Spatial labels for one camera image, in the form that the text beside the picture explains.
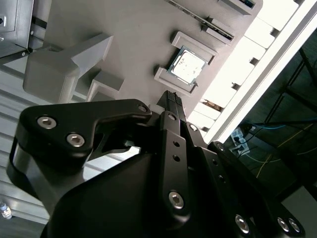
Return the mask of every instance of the wire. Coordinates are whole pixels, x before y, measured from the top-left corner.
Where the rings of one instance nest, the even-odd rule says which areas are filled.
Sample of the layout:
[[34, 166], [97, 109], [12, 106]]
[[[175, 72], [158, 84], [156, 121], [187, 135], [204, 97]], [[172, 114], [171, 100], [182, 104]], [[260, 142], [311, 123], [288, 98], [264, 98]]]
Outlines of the wire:
[[254, 126], [258, 126], [262, 129], [268, 129], [268, 130], [275, 130], [275, 129], [280, 129], [282, 127], [285, 127], [286, 125], [280, 125], [280, 126], [276, 126], [276, 127], [266, 127], [266, 126], [260, 126], [260, 125], [255, 125], [255, 124], [252, 124]]
[[[265, 163], [265, 161], [260, 161], [260, 160], [257, 160], [257, 159], [255, 159], [255, 158], [253, 158], [253, 157], [251, 157], [250, 155], [248, 155], [248, 154], [246, 154], [245, 156], [247, 156], [247, 157], [249, 157], [251, 160], [254, 160], [254, 161], [256, 161], [256, 162], [259, 162], [259, 163], [261, 163], [261, 164], [264, 164]], [[277, 161], [280, 161], [281, 159], [278, 159], [278, 160], [273, 160], [273, 161], [270, 161], [270, 163], [273, 163], [273, 162], [277, 162]]]
[[238, 156], [238, 158], [237, 158], [237, 159], [239, 159], [241, 156], [243, 156], [243, 155], [247, 154], [248, 152], [250, 152], [251, 150], [253, 150], [253, 149], [255, 149], [255, 148], [257, 148], [257, 146], [255, 146], [255, 147], [253, 147], [253, 148], [251, 148], [251, 149], [249, 149], [249, 150], [247, 150], [247, 151], [245, 151], [245, 152], [241, 153], [241, 154]]
[[269, 160], [271, 157], [272, 157], [272, 155], [269, 155], [269, 156], [267, 157], [266, 161], [262, 164], [262, 166], [261, 166], [261, 168], [260, 168], [260, 170], [259, 170], [259, 172], [258, 172], [258, 174], [257, 174], [257, 178], [259, 177], [259, 175], [260, 175], [260, 173], [261, 173], [261, 171], [262, 171], [264, 165], [266, 165], [266, 163], [268, 162], [268, 160]]
[[[306, 121], [316, 120], [316, 119], [317, 119], [317, 117], [315, 117], [315, 118], [310, 118], [310, 119], [303, 119], [302, 122], [305, 123]], [[257, 127], [260, 127], [260, 128], [263, 128], [263, 129], [268, 129], [268, 130], [280, 129], [280, 128], [285, 127], [285, 126], [287, 126], [287, 125], [288, 125], [288, 126], [292, 126], [292, 125], [290, 125], [290, 124], [282, 124], [282, 125], [276, 126], [276, 127], [267, 127], [267, 126], [261, 126], [261, 125], [256, 125], [256, 124], [252, 124], [252, 125], [257, 126]]]
[[[306, 130], [306, 129], [308, 129], [309, 127], [311, 127], [312, 125], [314, 125], [314, 124], [310, 124], [310, 125], [306, 126], [304, 129]], [[299, 135], [299, 134], [302, 133], [302, 132], [303, 132], [303, 130], [298, 131], [297, 133], [295, 133], [294, 135], [292, 135], [290, 138], [288, 138], [287, 140], [285, 140], [284, 142], [282, 142], [281, 144], [279, 144], [278, 148], [281, 147], [282, 145], [284, 145], [285, 143], [287, 143], [288, 141], [292, 140], [294, 137], [296, 137], [297, 135]], [[257, 178], [259, 177], [259, 175], [260, 175], [260, 173], [261, 173], [261, 171], [262, 171], [264, 165], [267, 164], [268, 160], [269, 160], [271, 157], [272, 157], [272, 154], [270, 154], [270, 155], [267, 157], [266, 161], [265, 161], [264, 164], [261, 166], [261, 168], [260, 168], [260, 170], [259, 170], [259, 172], [258, 172], [258, 174], [257, 174]]]
[[314, 150], [317, 150], [317, 147], [315, 147], [314, 149], [311, 149], [309, 151], [303, 152], [303, 153], [298, 153], [297, 155], [305, 155], [305, 154], [308, 154], [308, 153], [310, 153], [310, 152], [312, 152]]
[[[314, 125], [314, 124], [312, 123], [312, 124], [310, 124], [309, 126], [306, 126], [306, 127], [304, 128], [304, 130], [308, 129], [308, 128], [311, 127], [312, 125]], [[287, 143], [288, 141], [290, 141], [291, 139], [293, 139], [294, 137], [296, 137], [298, 134], [300, 134], [300, 133], [302, 133], [302, 132], [303, 132], [303, 130], [298, 131], [298, 132], [295, 133], [293, 136], [291, 136], [290, 138], [288, 138], [287, 140], [285, 140], [282, 144], [280, 144], [280, 145], [278, 146], [278, 148], [281, 147], [282, 145], [284, 145], [285, 143]]]
[[245, 143], [248, 143], [253, 137], [255, 137], [263, 128], [260, 128], [254, 135], [252, 135], [248, 140], [246, 140], [245, 142], [243, 143], [240, 143], [241, 145], [242, 144], [245, 144]]

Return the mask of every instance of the white light panel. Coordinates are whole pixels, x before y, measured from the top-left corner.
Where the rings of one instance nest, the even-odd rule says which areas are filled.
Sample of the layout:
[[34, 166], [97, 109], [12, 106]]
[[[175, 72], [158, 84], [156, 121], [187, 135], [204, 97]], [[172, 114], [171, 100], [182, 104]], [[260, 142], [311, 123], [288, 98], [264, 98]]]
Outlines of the white light panel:
[[281, 31], [297, 8], [298, 4], [293, 0], [263, 0], [257, 17]]
[[225, 108], [237, 92], [235, 89], [231, 88], [232, 86], [232, 83], [220, 80], [213, 82], [205, 92], [203, 99]]
[[275, 38], [271, 35], [274, 28], [259, 18], [255, 18], [245, 36], [264, 48], [268, 48]]
[[214, 120], [211, 118], [195, 111], [190, 114], [190, 116], [187, 118], [187, 121], [198, 126], [199, 128], [210, 128], [214, 123]]
[[208, 107], [202, 103], [198, 103], [197, 106], [195, 107], [194, 111], [201, 113], [201, 114], [203, 114], [203, 115], [205, 115], [213, 120], [216, 120], [218, 118], [218, 116], [220, 116], [220, 113], [221, 113], [221, 112], [219, 112], [211, 107]]

